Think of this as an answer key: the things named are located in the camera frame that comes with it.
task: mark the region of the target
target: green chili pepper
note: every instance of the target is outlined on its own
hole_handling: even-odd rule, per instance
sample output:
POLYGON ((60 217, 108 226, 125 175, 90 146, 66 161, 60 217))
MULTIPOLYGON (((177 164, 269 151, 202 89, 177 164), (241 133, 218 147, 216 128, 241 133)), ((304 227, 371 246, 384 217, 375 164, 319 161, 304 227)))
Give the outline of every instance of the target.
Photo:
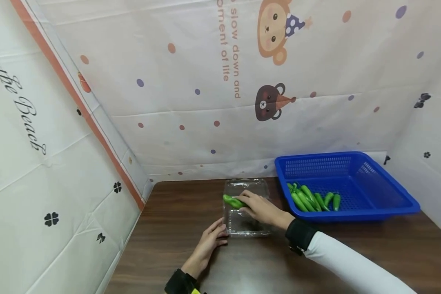
POLYGON ((328 209, 328 207, 326 207, 325 203, 323 203, 323 199, 322 199, 322 196, 320 195, 320 193, 315 193, 314 195, 315 195, 315 198, 317 199, 317 202, 320 205, 320 207, 322 207, 323 210, 330 211, 328 209))
POLYGON ((248 206, 247 204, 243 203, 242 201, 238 200, 237 198, 233 198, 232 196, 224 194, 223 196, 224 202, 226 204, 229 204, 231 207, 240 209, 242 207, 248 206))
POLYGON ((307 196, 307 199, 309 199, 310 203, 315 207, 315 209, 317 211, 322 211, 322 209, 320 208, 319 203, 317 202, 317 200, 315 199, 314 195, 312 194, 312 192, 307 188, 306 185, 302 185, 301 186, 301 190, 304 192, 304 194, 307 196))
POLYGON ((335 194, 333 196, 333 210, 334 211, 338 211, 340 201, 341 201, 341 196, 338 194, 335 194))
POLYGON ((308 212, 307 207, 304 205, 304 203, 302 203, 301 199, 296 193, 293 192, 291 196, 292 200, 294 200, 294 203, 301 211, 308 212))
POLYGON ((302 201, 305 207, 307 207, 308 211, 316 211, 313 205, 307 199, 306 195, 301 190, 298 190, 296 194, 297 196, 299 196, 299 199, 302 201))
POLYGON ((328 207, 328 204, 332 199, 333 199, 333 193, 328 192, 327 195, 325 196, 325 200, 323 200, 323 204, 325 204, 325 206, 328 207))

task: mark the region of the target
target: white fabric backdrop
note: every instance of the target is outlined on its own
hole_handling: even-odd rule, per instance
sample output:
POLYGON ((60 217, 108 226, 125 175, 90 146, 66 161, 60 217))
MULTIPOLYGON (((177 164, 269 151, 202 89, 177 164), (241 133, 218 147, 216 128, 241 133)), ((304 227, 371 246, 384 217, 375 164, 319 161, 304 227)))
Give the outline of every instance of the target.
MULTIPOLYGON (((3 0, 0 76, 0 294, 102 293, 140 210, 3 0)), ((104 121, 102 108, 92 106, 104 121)), ((124 141, 110 135, 147 198, 148 177, 135 159, 128 163, 124 141)))
POLYGON ((385 166, 441 228, 441 72, 428 90, 431 98, 416 109, 385 166))
POLYGON ((155 181, 273 176, 280 155, 387 151, 441 67, 441 0, 28 2, 155 181), (283 40, 288 9, 305 26, 275 65, 258 32, 283 40), (280 115, 258 120, 258 90, 279 83, 296 101, 281 113, 258 105, 280 115))

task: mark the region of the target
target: black cuff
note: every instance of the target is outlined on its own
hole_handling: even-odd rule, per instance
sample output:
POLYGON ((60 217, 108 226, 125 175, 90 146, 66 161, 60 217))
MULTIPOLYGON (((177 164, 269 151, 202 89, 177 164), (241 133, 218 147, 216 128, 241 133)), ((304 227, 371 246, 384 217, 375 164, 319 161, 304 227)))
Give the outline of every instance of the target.
POLYGON ((319 230, 311 227, 300 219, 295 219, 286 230, 286 238, 289 240, 289 248, 295 253, 302 255, 307 250, 310 241, 319 230))
POLYGON ((192 294, 196 279, 182 270, 177 269, 165 285, 167 294, 192 294))

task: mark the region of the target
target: brown tabletop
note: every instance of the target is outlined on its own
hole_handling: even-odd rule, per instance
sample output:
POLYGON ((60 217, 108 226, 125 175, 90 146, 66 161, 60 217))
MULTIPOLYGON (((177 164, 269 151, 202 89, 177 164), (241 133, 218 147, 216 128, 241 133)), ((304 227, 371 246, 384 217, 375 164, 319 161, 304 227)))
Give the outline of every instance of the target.
MULTIPOLYGON (((276 178, 274 204, 287 208, 276 178)), ((106 294, 159 294, 212 222, 223 216, 225 180, 158 183, 137 222, 106 294)), ((441 230, 424 213, 381 223, 318 225, 382 266, 417 293, 441 293, 441 230)), ((216 250, 201 293, 353 293, 331 272, 289 251, 283 232, 230 238, 216 250)))

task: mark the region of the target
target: clear plastic container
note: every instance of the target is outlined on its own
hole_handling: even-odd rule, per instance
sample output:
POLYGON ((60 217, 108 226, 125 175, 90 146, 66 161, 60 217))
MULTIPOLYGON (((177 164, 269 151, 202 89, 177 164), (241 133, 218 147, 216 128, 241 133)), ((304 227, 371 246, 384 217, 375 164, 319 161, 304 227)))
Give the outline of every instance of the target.
MULTIPOLYGON (((236 197, 243 192, 249 190, 266 199, 270 199, 268 185, 263 179, 233 179, 226 180, 224 186, 224 194, 236 197)), ((241 212, 231 207, 224 201, 224 223, 226 230, 231 236, 269 236, 271 229, 268 225, 264 225, 253 219, 246 212, 241 212)))

